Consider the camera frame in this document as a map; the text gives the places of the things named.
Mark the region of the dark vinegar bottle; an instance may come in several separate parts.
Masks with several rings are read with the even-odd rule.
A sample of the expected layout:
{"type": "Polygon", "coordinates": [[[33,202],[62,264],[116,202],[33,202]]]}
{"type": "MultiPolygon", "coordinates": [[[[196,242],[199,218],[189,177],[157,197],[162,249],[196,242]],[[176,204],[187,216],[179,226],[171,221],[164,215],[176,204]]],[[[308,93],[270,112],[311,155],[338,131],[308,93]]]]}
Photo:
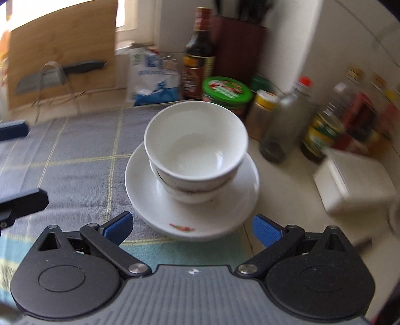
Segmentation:
{"type": "Polygon", "coordinates": [[[216,50],[211,40],[211,23],[212,9],[196,8],[193,34],[183,57],[182,90],[186,99],[201,99],[203,82],[212,73],[216,50]]]}

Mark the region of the santoku kitchen knife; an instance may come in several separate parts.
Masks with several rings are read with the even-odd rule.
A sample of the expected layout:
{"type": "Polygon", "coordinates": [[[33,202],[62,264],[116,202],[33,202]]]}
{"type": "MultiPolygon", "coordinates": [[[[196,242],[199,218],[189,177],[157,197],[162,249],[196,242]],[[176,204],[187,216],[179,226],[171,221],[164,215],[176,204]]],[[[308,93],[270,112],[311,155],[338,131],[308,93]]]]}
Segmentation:
{"type": "Polygon", "coordinates": [[[102,60],[80,61],[68,66],[42,68],[39,72],[23,76],[17,83],[15,94],[27,94],[37,90],[65,85],[69,75],[85,74],[91,71],[103,70],[108,62],[102,60]]]}

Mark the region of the white plastic container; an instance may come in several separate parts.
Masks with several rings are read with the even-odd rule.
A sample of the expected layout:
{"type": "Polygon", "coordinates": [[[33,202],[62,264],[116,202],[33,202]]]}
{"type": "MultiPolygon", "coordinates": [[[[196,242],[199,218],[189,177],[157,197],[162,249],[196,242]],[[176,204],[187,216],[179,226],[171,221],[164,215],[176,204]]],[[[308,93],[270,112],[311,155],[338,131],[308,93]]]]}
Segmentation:
{"type": "Polygon", "coordinates": [[[329,149],[313,175],[326,213],[338,215],[391,205],[397,191],[377,160],[329,149]]]}

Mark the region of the grey teal checked towel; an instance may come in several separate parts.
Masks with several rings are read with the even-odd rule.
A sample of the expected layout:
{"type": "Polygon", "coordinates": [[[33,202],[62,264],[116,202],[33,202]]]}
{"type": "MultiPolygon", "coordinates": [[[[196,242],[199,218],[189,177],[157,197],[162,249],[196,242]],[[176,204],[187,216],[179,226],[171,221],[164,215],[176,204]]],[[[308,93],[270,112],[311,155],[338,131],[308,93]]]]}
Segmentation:
{"type": "Polygon", "coordinates": [[[12,304],[10,280],[48,225],[75,231],[132,211],[125,170],[156,106],[119,108],[38,124],[28,137],[1,144],[1,196],[45,190],[47,208],[1,234],[1,302],[12,304]]]}

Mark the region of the red label sauce bottle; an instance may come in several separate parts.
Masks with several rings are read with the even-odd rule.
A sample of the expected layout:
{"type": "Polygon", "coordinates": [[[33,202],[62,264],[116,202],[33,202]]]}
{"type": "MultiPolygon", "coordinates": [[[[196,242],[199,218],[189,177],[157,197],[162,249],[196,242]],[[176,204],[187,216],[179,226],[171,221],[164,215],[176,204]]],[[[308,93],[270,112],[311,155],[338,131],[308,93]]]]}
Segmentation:
{"type": "Polygon", "coordinates": [[[345,132],[333,148],[380,160],[399,123],[399,95],[387,90],[387,82],[375,73],[363,85],[364,71],[359,67],[350,66],[347,77],[356,88],[341,116],[345,132]]]}

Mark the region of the clear glass oil bottle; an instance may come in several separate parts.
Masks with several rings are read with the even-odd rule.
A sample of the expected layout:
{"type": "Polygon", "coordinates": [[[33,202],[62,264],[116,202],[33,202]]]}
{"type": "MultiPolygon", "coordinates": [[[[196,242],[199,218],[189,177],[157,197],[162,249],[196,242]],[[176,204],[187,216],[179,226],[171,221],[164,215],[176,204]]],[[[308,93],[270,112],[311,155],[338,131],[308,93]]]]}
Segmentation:
{"type": "Polygon", "coordinates": [[[316,111],[310,100],[312,86],[310,78],[301,76],[291,91],[279,99],[274,117],[260,140],[260,154],[267,161],[282,163],[299,145],[316,111]]]}

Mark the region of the dark red knife block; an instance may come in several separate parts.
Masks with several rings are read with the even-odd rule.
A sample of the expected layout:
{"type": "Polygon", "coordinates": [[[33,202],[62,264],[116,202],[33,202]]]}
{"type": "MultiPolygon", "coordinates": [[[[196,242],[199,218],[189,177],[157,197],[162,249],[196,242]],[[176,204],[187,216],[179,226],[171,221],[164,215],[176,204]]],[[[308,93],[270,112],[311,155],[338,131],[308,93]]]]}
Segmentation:
{"type": "Polygon", "coordinates": [[[223,2],[215,1],[216,15],[211,21],[211,42],[216,56],[213,76],[229,77],[249,85],[256,74],[267,36],[265,16],[274,1],[238,1],[235,17],[222,15],[223,2]]]}

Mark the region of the white bowl purple flowers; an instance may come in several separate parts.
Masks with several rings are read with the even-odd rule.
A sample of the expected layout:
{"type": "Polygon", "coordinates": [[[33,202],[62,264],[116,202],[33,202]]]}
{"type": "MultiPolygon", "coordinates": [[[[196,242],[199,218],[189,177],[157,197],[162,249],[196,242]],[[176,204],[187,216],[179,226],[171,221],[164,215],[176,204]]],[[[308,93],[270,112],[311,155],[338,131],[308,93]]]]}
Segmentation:
{"type": "Polygon", "coordinates": [[[168,106],[144,133],[144,147],[158,175],[185,192],[208,192],[229,182],[246,157],[248,143],[240,118],[206,101],[168,106]]]}

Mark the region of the stained white fruit plate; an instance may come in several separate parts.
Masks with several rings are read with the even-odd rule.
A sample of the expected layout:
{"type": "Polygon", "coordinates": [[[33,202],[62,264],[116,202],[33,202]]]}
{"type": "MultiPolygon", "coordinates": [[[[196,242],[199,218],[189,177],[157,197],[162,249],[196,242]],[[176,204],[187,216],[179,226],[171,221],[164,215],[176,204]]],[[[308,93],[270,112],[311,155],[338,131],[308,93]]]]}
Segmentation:
{"type": "Polygon", "coordinates": [[[258,202],[260,178],[247,155],[233,180],[210,201],[181,203],[156,180],[145,145],[140,144],[128,160],[125,189],[133,210],[154,230],[182,240],[208,241],[234,232],[250,217],[258,202]]]}

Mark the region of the yellow lid spice jar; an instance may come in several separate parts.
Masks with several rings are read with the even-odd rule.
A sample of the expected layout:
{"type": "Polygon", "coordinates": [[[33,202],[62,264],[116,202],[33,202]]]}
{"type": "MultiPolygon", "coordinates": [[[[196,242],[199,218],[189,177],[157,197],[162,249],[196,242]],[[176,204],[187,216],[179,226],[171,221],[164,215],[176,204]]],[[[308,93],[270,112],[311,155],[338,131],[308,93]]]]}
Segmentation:
{"type": "Polygon", "coordinates": [[[248,135],[260,140],[273,119],[273,112],[277,107],[279,97],[275,94],[259,89],[255,93],[254,101],[245,119],[248,135]]]}

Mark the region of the white bowl pink flowers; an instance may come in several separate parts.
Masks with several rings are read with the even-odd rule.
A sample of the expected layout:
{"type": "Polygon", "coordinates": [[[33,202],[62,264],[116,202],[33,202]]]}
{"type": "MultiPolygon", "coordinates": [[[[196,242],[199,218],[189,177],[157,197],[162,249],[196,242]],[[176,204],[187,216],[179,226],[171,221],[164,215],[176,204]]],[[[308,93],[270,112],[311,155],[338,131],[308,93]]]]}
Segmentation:
{"type": "Polygon", "coordinates": [[[176,201],[189,205],[201,204],[207,201],[211,201],[211,199],[213,199],[219,192],[221,192],[228,185],[230,185],[233,182],[234,178],[236,177],[236,175],[234,175],[233,178],[229,179],[228,181],[225,181],[221,186],[210,191],[184,191],[181,189],[176,189],[166,184],[166,182],[162,180],[156,167],[151,161],[149,161],[149,165],[152,174],[154,175],[156,180],[163,186],[164,190],[176,201]]]}

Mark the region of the bamboo cutting board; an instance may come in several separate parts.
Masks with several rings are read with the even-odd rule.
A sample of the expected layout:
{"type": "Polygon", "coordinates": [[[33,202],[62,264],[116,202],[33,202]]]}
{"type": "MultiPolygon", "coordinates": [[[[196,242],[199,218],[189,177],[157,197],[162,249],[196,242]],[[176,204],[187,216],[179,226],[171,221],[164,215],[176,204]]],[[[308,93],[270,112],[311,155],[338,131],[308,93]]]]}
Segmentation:
{"type": "Polygon", "coordinates": [[[116,1],[88,1],[67,7],[11,31],[8,51],[9,109],[31,104],[36,93],[17,94],[25,76],[55,61],[60,66],[102,60],[106,68],[74,74],[68,85],[75,92],[115,86],[116,1]]]}

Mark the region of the blue white salt bag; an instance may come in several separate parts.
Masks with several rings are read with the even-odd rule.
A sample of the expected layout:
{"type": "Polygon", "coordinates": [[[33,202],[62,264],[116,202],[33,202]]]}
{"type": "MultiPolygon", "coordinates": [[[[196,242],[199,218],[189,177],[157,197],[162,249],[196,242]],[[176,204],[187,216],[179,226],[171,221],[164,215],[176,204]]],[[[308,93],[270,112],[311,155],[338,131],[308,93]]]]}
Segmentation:
{"type": "Polygon", "coordinates": [[[127,103],[146,106],[180,100],[180,72],[175,59],[147,47],[131,49],[128,54],[127,103]]]}

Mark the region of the green lid sauce jar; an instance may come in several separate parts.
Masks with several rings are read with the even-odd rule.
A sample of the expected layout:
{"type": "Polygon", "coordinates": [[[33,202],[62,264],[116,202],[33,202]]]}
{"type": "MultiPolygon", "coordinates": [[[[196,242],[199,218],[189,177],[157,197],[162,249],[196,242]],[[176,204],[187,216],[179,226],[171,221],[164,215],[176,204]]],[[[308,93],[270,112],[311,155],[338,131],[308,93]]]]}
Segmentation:
{"type": "Polygon", "coordinates": [[[252,101],[253,93],[242,82],[229,77],[211,76],[202,85],[204,102],[218,104],[242,117],[248,104],[252,101]]]}

